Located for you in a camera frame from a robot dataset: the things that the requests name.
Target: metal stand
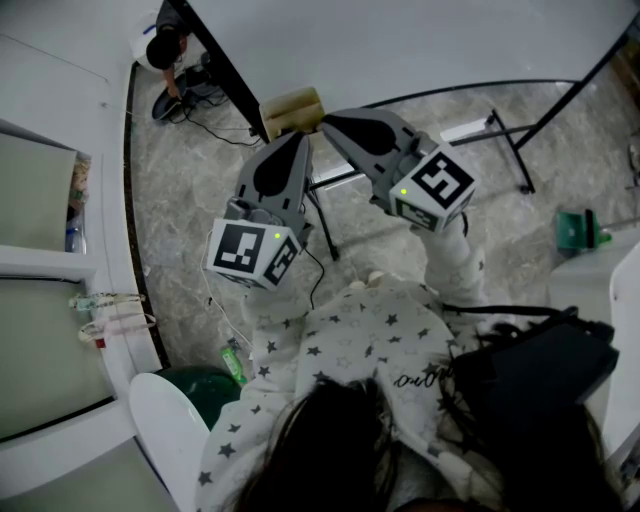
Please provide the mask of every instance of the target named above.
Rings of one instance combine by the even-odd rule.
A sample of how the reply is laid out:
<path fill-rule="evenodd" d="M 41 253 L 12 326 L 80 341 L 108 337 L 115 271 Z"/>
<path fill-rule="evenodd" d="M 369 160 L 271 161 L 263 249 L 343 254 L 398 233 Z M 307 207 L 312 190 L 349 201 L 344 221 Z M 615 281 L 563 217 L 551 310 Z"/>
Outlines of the metal stand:
<path fill-rule="evenodd" d="M 494 122 L 498 123 L 498 126 L 500 126 L 500 129 L 503 132 L 506 130 L 504 123 L 502 122 L 502 119 L 500 119 L 500 116 L 498 115 L 498 112 L 496 112 L 495 109 L 491 110 L 491 115 L 487 118 L 487 124 L 489 126 L 491 126 Z M 520 156 L 520 152 L 518 151 L 516 144 L 513 142 L 513 138 L 511 137 L 511 134 L 505 133 L 504 137 L 505 139 L 507 139 L 507 142 L 509 143 L 509 147 L 513 151 L 513 155 L 516 157 L 518 166 L 520 167 L 520 170 L 522 171 L 522 175 L 524 176 L 524 180 L 526 181 L 526 185 L 520 185 L 518 189 L 523 194 L 535 194 L 536 188 L 533 186 L 533 181 L 531 181 L 531 176 L 529 176 L 529 170 L 527 169 L 527 166 L 525 165 L 524 160 L 522 160 L 522 157 Z"/>

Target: black cable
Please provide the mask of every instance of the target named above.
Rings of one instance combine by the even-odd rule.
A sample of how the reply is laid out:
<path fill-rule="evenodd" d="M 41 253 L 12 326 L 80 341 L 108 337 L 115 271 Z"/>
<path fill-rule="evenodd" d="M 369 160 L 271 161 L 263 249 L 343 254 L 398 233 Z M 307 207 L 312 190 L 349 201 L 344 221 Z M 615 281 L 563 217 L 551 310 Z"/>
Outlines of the black cable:
<path fill-rule="evenodd" d="M 229 139 L 225 139 L 224 137 L 220 137 L 220 135 L 217 135 L 215 133 L 213 133 L 211 130 L 209 130 L 209 128 L 207 128 L 205 125 L 199 123 L 198 121 L 194 121 L 193 119 L 191 119 L 189 117 L 189 114 L 193 111 L 193 108 L 190 108 L 189 111 L 187 111 L 187 108 L 185 108 L 184 105 L 182 105 L 182 112 L 184 113 L 184 118 L 181 119 L 180 121 L 174 122 L 173 119 L 169 119 L 169 121 L 171 121 L 173 124 L 180 124 L 182 123 L 185 119 L 187 121 L 189 121 L 190 123 L 193 123 L 197 126 L 200 126 L 201 128 L 203 128 L 205 131 L 207 131 L 209 134 L 213 135 L 216 139 L 221 140 L 226 142 L 227 144 L 231 144 L 233 146 L 245 146 L 247 148 L 252 148 L 254 147 L 256 144 L 258 144 L 262 139 L 258 138 L 258 140 L 254 141 L 251 144 L 247 144 L 246 142 L 239 142 L 239 141 L 232 141 Z"/>
<path fill-rule="evenodd" d="M 318 258 L 316 258 L 313 254 L 311 254 L 309 252 L 309 250 L 305 247 L 304 248 L 304 252 L 306 252 L 309 256 L 311 256 L 313 258 L 313 260 L 320 265 L 320 268 L 322 269 L 322 274 L 320 274 L 320 277 L 318 278 L 318 280 L 316 281 L 316 284 L 313 287 L 313 290 L 311 290 L 311 293 L 309 294 L 309 301 L 311 302 L 311 309 L 316 309 L 315 305 L 313 304 L 313 294 L 316 291 L 316 288 L 318 287 L 318 285 L 320 284 L 320 282 L 322 281 L 322 278 L 324 277 L 324 265 L 322 263 L 320 263 L 320 261 L 318 260 Z"/>

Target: marble floor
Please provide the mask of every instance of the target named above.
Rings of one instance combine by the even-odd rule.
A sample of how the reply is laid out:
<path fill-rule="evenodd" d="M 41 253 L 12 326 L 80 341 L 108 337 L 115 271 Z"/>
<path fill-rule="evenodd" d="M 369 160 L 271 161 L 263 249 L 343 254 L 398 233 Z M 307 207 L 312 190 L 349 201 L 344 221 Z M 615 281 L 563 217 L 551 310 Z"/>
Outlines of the marble floor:
<path fill-rule="evenodd" d="M 220 349 L 233 332 L 208 293 L 199 271 L 205 238 L 222 216 L 236 177 L 254 148 L 216 140 L 190 124 L 154 122 L 151 106 L 163 88 L 158 75 L 138 70 L 132 130 L 135 222 L 150 300 L 173 365 L 223 366 Z M 431 133 L 486 117 L 497 108 L 508 126 L 530 124 L 568 88 L 566 84 L 509 85 L 442 93 L 399 102 L 392 110 L 417 129 Z M 250 141 L 246 121 L 232 104 L 200 109 L 192 117 L 237 141 Z M 571 104 L 522 150 L 538 193 L 524 196 L 522 177 L 503 139 L 459 148 L 481 177 L 467 213 L 470 240 L 483 245 L 486 291 L 494 303 L 544 304 L 546 281 L 562 257 L 555 249 L 558 210 L 596 211 L 602 224 L 636 216 L 636 192 L 627 158 L 629 135 L 640 127 L 640 112 L 613 71 L 606 67 Z M 344 161 L 317 134 L 314 168 L 324 173 Z M 368 204 L 371 187 L 356 179 L 320 191 L 341 258 L 333 262 L 315 211 L 309 250 L 327 269 L 314 298 L 329 300 L 373 269 L 420 279 L 425 255 L 405 222 Z M 310 292 L 320 270 L 307 255 L 290 272 Z M 239 298 L 242 288 L 208 276 L 214 297 L 246 335 Z"/>

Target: electrical cord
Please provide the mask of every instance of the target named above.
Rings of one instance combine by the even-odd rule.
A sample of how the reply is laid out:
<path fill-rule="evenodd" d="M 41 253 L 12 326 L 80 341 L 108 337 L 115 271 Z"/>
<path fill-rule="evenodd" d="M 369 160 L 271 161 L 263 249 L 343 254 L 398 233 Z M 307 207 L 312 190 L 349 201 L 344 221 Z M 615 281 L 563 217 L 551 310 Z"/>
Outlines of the electrical cord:
<path fill-rule="evenodd" d="M 200 126 L 201 128 L 203 128 L 207 133 L 213 135 L 216 139 L 221 140 L 223 142 L 226 142 L 227 144 L 231 144 L 232 146 L 244 146 L 247 148 L 252 148 L 255 147 L 256 144 L 258 144 L 262 139 L 260 139 L 260 137 L 258 137 L 258 139 L 256 141 L 254 141 L 251 144 L 247 144 L 246 142 L 240 142 L 240 141 L 231 141 L 229 139 L 225 139 L 224 137 L 221 137 L 220 135 L 215 134 L 214 132 L 212 132 L 211 130 L 209 130 L 209 128 L 207 128 L 205 125 L 203 125 L 202 123 L 199 123 L 198 121 L 194 121 L 193 119 L 191 119 L 189 117 L 189 114 L 191 113 L 193 109 L 191 109 L 189 112 L 187 112 L 187 110 L 184 108 L 184 106 L 182 107 L 182 111 L 184 112 L 184 117 L 187 119 L 187 121 L 189 121 L 190 123 L 193 123 L 197 126 Z"/>
<path fill-rule="evenodd" d="M 113 110 L 119 110 L 120 112 L 124 112 L 125 114 L 129 114 L 133 117 L 139 117 L 140 119 L 147 119 L 147 116 L 142 116 L 140 114 L 134 114 L 133 112 L 131 112 L 130 110 L 124 109 L 124 108 L 120 108 L 116 105 L 112 105 L 111 103 L 107 103 L 106 101 L 103 101 L 100 103 L 100 106 L 102 108 L 111 108 Z M 180 121 L 172 121 L 173 124 L 180 124 L 181 122 L 186 121 L 186 118 L 181 119 Z M 227 127 L 227 126 L 212 126 L 211 127 L 213 130 L 218 130 L 218 131 L 226 131 L 226 132 L 248 132 L 251 128 L 246 126 L 246 127 L 240 127 L 240 126 L 233 126 L 233 127 Z"/>
<path fill-rule="evenodd" d="M 191 108 L 185 107 L 184 104 L 182 104 L 182 103 L 180 103 L 180 106 L 182 107 L 182 113 L 184 114 L 184 117 L 182 119 L 178 120 L 178 121 L 174 121 L 171 117 L 169 117 L 169 121 L 171 122 L 171 124 L 180 124 L 180 123 L 183 123 L 184 121 L 189 121 L 190 123 L 193 123 L 193 124 L 203 128 L 207 133 L 213 135 L 216 139 L 221 140 L 223 142 L 226 142 L 227 144 L 231 144 L 233 146 L 244 146 L 244 147 L 247 147 L 247 148 L 253 148 L 262 140 L 260 137 L 258 137 L 257 140 L 255 140 L 251 144 L 248 144 L 246 142 L 232 141 L 232 140 L 229 140 L 229 139 L 225 139 L 224 137 L 221 137 L 220 135 L 212 132 L 208 127 L 206 127 L 202 123 L 199 123 L 198 121 L 194 121 L 193 119 L 191 119 L 189 117 L 189 115 L 191 114 L 191 112 L 193 112 L 195 107 L 191 107 Z"/>
<path fill-rule="evenodd" d="M 320 277 L 316 281 L 316 284 L 313 286 L 313 290 L 311 290 L 311 293 L 309 294 L 309 301 L 311 302 L 311 309 L 316 309 L 316 307 L 315 307 L 315 305 L 313 303 L 313 294 L 316 291 L 316 288 L 318 288 L 318 285 L 320 285 L 320 282 L 322 281 L 322 279 L 324 278 L 324 265 L 322 263 L 320 263 L 320 260 L 318 260 L 318 258 L 316 258 L 313 254 L 311 254 L 306 247 L 304 248 L 304 252 L 306 252 L 309 256 L 311 256 L 311 258 L 313 258 L 313 260 L 318 265 L 320 265 L 320 269 L 322 270 L 322 274 L 320 274 Z"/>
<path fill-rule="evenodd" d="M 204 263 L 204 257 L 207 254 L 207 249 L 209 248 L 209 238 L 211 237 L 211 233 L 213 233 L 213 229 L 210 230 L 207 233 L 207 238 L 204 242 L 204 251 L 202 251 L 202 258 L 200 258 L 200 273 L 202 274 L 202 279 L 204 280 L 204 284 L 207 287 L 207 291 L 209 292 L 209 298 L 213 301 L 213 303 L 218 306 L 218 309 L 220 310 L 220 312 L 222 313 L 222 316 L 224 317 L 224 319 L 227 321 L 227 323 L 229 324 L 229 327 L 231 327 L 231 329 L 238 335 L 240 336 L 240 338 L 242 338 L 242 340 L 247 344 L 247 346 L 249 347 L 249 353 L 251 353 L 253 351 L 253 344 L 247 339 L 247 337 L 242 334 L 238 329 L 236 329 L 236 327 L 231 323 L 231 320 L 229 320 L 229 317 L 227 316 L 227 312 L 224 310 L 224 308 L 218 303 L 218 301 L 213 297 L 213 293 L 211 293 L 211 288 L 209 287 L 209 281 L 207 281 L 207 276 L 204 273 L 204 268 L 202 266 L 202 264 Z"/>

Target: white device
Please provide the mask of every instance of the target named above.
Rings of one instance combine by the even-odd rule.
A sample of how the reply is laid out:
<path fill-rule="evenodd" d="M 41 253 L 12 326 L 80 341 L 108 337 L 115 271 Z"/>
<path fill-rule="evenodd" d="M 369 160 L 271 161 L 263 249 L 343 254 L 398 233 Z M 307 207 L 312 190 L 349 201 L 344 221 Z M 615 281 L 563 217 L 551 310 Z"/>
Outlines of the white device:
<path fill-rule="evenodd" d="M 391 211 L 440 233 L 469 204 L 476 183 L 470 166 L 443 143 L 389 191 Z"/>
<path fill-rule="evenodd" d="M 205 268 L 234 283 L 275 290 L 301 251 L 286 226 L 216 219 Z"/>

